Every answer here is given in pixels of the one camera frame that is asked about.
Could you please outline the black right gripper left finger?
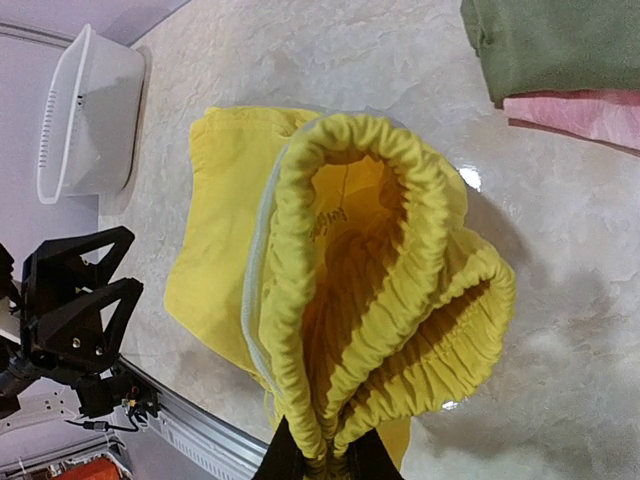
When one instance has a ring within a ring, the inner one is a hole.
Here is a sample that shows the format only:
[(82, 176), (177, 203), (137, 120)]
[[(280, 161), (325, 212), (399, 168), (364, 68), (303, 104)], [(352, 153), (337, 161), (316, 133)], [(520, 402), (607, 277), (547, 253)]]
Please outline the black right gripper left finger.
[(303, 480), (305, 460), (283, 417), (259, 465), (254, 480)]

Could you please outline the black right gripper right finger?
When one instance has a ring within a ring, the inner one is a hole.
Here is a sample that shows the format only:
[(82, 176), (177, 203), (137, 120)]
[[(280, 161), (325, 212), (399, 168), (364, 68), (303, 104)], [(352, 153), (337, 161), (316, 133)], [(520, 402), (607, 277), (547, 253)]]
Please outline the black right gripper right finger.
[(354, 480), (402, 480), (376, 429), (352, 442), (347, 450)]

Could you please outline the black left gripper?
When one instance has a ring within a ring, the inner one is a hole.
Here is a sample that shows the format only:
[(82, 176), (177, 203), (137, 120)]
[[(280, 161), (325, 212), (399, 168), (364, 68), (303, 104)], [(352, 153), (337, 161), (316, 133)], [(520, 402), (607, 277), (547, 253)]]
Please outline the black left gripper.
[(130, 420), (156, 414), (155, 395), (117, 366), (143, 284), (108, 283), (134, 240), (124, 226), (46, 240), (25, 260), (20, 284), (13, 257), (1, 252), (1, 298), (17, 323), (16, 334), (1, 336), (3, 418), (20, 410), (19, 395), (40, 379), (70, 387), (83, 418), (118, 406)]

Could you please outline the yellow garment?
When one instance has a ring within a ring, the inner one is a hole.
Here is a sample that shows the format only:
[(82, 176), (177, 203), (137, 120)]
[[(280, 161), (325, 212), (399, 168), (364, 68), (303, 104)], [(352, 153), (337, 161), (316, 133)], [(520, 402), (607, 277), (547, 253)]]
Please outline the yellow garment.
[(477, 390), (514, 314), (463, 179), (368, 114), (212, 107), (190, 156), (167, 312), (263, 387), (304, 479), (352, 479), (347, 450), (372, 429), (399, 471), (411, 419)]

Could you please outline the green sleeveless shirt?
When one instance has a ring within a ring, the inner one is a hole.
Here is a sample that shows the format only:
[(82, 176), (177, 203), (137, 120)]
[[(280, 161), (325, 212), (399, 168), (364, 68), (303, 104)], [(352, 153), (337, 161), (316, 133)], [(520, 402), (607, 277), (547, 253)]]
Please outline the green sleeveless shirt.
[(637, 1), (463, 1), (490, 100), (536, 92), (637, 90)]

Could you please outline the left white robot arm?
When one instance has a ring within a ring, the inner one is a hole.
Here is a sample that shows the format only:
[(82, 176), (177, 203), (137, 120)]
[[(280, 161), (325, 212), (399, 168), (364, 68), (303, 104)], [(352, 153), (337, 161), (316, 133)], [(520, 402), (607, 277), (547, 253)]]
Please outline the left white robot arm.
[(115, 279), (134, 234), (124, 226), (47, 240), (14, 278), (1, 252), (1, 476), (31, 479), (94, 458), (94, 473), (133, 476), (118, 434), (157, 418), (156, 389), (120, 350), (143, 293)]

